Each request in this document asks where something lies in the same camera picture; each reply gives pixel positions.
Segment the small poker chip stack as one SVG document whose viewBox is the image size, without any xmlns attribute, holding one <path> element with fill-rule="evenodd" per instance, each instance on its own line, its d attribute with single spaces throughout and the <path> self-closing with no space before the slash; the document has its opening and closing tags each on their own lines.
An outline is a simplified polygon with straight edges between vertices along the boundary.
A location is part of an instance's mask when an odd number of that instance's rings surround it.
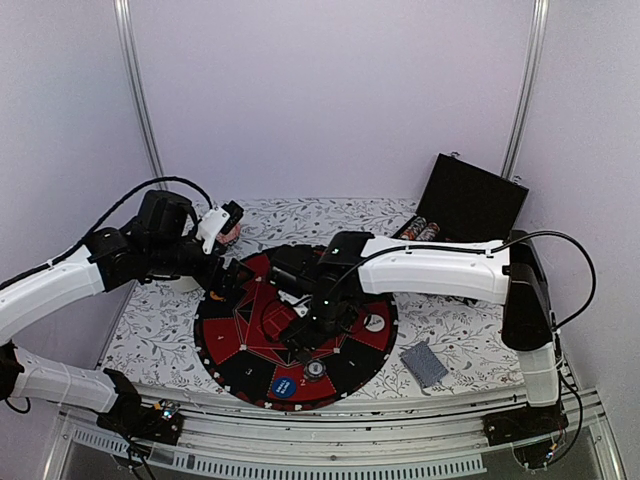
<svg viewBox="0 0 640 480">
<path fill-rule="evenodd" d="M 310 382 L 317 382 L 326 376 L 326 365 L 319 359 L 312 359 L 304 365 L 303 376 Z"/>
</svg>

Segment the orange big blind button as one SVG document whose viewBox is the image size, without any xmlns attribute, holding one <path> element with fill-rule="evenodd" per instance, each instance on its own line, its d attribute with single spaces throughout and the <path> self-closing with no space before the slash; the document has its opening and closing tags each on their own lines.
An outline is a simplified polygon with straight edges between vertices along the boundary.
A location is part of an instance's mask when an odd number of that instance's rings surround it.
<svg viewBox="0 0 640 480">
<path fill-rule="evenodd" d="M 215 294 L 214 292 L 210 293 L 210 298 L 214 301 L 218 301 L 218 302 L 224 302 L 226 299 L 223 296 L 219 296 L 217 294 Z"/>
</svg>

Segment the blue small blind button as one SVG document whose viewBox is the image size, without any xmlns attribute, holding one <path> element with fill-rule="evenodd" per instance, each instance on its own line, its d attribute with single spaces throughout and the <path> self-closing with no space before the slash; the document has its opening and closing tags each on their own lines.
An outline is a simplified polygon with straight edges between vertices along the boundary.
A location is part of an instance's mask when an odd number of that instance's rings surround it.
<svg viewBox="0 0 640 480">
<path fill-rule="evenodd" d="M 291 377 L 278 377 L 271 385 L 271 393 L 278 399 L 288 399 L 296 393 L 296 390 L 297 383 Z"/>
</svg>

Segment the white dealer button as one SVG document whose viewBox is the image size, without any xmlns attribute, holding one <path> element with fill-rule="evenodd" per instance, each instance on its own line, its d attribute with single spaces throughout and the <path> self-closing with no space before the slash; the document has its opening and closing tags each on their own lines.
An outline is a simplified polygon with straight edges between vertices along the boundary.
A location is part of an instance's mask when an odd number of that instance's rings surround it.
<svg viewBox="0 0 640 480">
<path fill-rule="evenodd" d="M 379 333 L 385 329 L 386 320 L 378 314 L 370 314 L 366 317 L 363 326 L 368 332 Z"/>
</svg>

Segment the blue playing card deck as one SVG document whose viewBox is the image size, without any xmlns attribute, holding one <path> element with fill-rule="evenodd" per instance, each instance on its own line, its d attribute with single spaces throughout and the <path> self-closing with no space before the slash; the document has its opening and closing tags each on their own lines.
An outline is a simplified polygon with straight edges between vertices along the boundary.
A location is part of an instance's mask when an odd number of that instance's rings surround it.
<svg viewBox="0 0 640 480">
<path fill-rule="evenodd" d="M 421 388 L 436 385 L 448 374 L 447 368 L 425 341 L 404 350 L 399 357 Z"/>
</svg>

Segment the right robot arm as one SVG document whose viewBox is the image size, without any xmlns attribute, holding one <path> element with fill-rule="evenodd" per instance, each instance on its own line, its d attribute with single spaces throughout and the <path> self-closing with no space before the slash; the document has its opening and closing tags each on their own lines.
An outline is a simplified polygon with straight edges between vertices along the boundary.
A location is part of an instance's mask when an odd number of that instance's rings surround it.
<svg viewBox="0 0 640 480">
<path fill-rule="evenodd" d="M 308 366 L 312 351 L 344 333 L 348 310 L 360 309 L 367 296 L 408 292 L 500 305 L 501 338 L 516 352 L 526 388 L 528 406 L 518 412 L 517 427 L 537 436 L 555 420 L 560 379 L 546 278 L 528 238 L 518 241 L 522 249 L 499 240 L 417 242 L 345 231 L 323 253 L 281 246 L 270 259 L 268 282 L 309 304 L 278 340 Z"/>
</svg>

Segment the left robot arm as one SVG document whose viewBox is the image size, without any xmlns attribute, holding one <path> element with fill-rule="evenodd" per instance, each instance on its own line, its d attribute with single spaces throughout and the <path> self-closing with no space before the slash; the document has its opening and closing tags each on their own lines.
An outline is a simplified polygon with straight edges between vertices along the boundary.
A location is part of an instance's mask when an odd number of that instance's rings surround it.
<svg viewBox="0 0 640 480">
<path fill-rule="evenodd" d="M 1 286 L 1 398 L 38 398 L 111 419 L 128 434 L 148 426 L 148 412 L 124 374 L 87 370 L 34 355 L 16 334 L 84 298 L 136 281 L 177 281 L 223 296 L 240 265 L 227 263 L 219 239 L 244 215 L 234 201 L 198 215 L 189 199 L 163 190 L 145 193 L 138 213 L 120 228 L 96 225 L 69 251 Z"/>
</svg>

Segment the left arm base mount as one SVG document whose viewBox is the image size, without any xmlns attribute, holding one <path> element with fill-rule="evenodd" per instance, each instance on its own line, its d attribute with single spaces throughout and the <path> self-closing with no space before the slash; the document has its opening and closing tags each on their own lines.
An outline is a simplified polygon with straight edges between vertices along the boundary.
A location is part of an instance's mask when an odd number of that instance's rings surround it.
<svg viewBox="0 0 640 480">
<path fill-rule="evenodd" d="M 176 446 L 182 433 L 184 416 L 180 404 L 161 399 L 144 406 L 133 384 L 121 373 L 104 369 L 117 394 L 115 403 L 107 412 L 97 414 L 98 427 L 120 434 L 125 439 L 142 439 Z"/>
</svg>

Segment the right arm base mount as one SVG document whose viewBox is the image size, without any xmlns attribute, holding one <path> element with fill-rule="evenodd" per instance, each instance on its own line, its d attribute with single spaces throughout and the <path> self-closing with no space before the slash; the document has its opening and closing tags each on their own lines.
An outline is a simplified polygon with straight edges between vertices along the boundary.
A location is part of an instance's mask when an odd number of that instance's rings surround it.
<svg viewBox="0 0 640 480">
<path fill-rule="evenodd" d="M 526 470 L 547 468 L 558 455 L 569 421 L 558 400 L 547 407 L 529 404 L 482 417 L 483 433 L 491 447 L 511 445 L 516 461 Z"/>
</svg>

